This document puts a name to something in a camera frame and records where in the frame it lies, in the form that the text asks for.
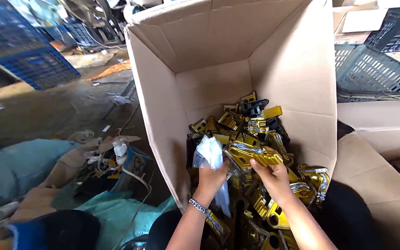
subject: cardboard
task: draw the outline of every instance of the cardboard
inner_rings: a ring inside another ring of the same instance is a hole
[[[183,210],[188,125],[256,91],[281,105],[297,162],[336,162],[336,85],[326,0],[180,0],[126,32],[149,143]]]
[[[400,157],[400,101],[339,103],[337,112],[385,159]]]
[[[342,33],[379,30],[387,11],[388,9],[372,9],[348,12]]]
[[[361,135],[344,136],[337,148],[332,180],[358,192],[377,222],[387,248],[400,249],[400,174]]]

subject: hand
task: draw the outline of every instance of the hand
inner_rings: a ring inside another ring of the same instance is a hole
[[[273,149],[269,147],[265,147],[265,149],[273,151]],[[260,165],[255,159],[251,159],[250,163],[262,179],[269,195],[277,204],[282,206],[282,204],[296,197],[289,186],[288,172],[283,163],[269,167]]]
[[[209,166],[199,168],[199,185],[192,198],[204,208],[209,207],[215,194],[225,182],[230,164],[230,160],[227,159],[219,170],[209,168]]]

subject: paper scrap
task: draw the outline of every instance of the paper scrap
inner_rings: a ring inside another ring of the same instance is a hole
[[[387,11],[388,9],[372,9],[348,12],[342,33],[379,30]]]
[[[103,132],[108,131],[108,129],[109,129],[110,127],[111,127],[110,125],[107,125],[107,126],[103,129]]]

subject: wrist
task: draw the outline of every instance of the wrist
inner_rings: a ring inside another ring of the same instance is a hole
[[[206,190],[198,187],[197,190],[194,192],[192,198],[200,205],[202,205],[202,207],[208,208],[213,201],[214,195],[210,195],[208,194],[208,192],[206,192]]]

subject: wire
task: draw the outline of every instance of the wire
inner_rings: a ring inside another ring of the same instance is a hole
[[[119,48],[119,49],[122,49],[122,50],[126,50],[126,51],[127,51],[127,49],[125,49],[125,48],[120,48],[120,47],[118,47],[118,46],[110,47],[110,46],[106,46],[106,45],[104,45],[104,44],[101,44],[100,42],[98,42],[97,40],[95,40],[95,38],[92,37],[92,35],[91,35],[90,31],[88,30],[86,24],[85,24],[85,23],[82,23],[82,25],[84,26],[84,29],[86,30],[86,32],[87,32],[87,34],[90,36],[90,38],[92,38],[92,40],[94,40],[94,41],[95,41],[96,43],[98,43],[99,45],[101,45],[101,46],[103,46],[103,47],[106,47],[106,48]]]
[[[128,125],[128,123],[132,120],[132,117],[134,117],[135,113],[137,112],[138,108],[140,107],[140,103],[136,106],[134,112],[132,113],[132,115],[129,117],[129,119],[125,122],[125,124],[123,125],[123,127],[118,129],[118,134],[117,136],[120,136],[120,133],[123,129],[125,129],[125,127]]]
[[[146,197],[144,197],[144,200],[141,202],[141,204],[138,206],[137,211],[136,211],[135,214],[134,214],[134,217],[132,217],[132,220],[131,220],[131,223],[129,224],[128,229],[125,231],[125,233],[123,234],[123,236],[121,237],[121,239],[118,241],[118,243],[114,246],[114,248],[112,248],[112,250],[115,250],[115,249],[118,247],[118,245],[121,243],[121,241],[123,241],[123,239],[125,238],[125,236],[126,236],[127,233],[129,232],[129,230],[131,229],[132,224],[133,224],[133,221],[135,220],[135,217],[136,217],[137,214],[138,214],[138,211],[140,211],[141,206],[142,206],[143,203],[146,201],[147,197],[151,194],[151,192],[152,192],[152,186],[151,186],[150,184],[151,184],[151,181],[152,181],[152,179],[153,179],[153,177],[154,177],[154,173],[155,173],[155,168],[154,168],[154,171],[152,172],[152,176],[151,176],[151,179],[149,180],[149,184],[147,184],[147,185],[149,186],[149,189],[150,189],[149,192],[147,193]]]

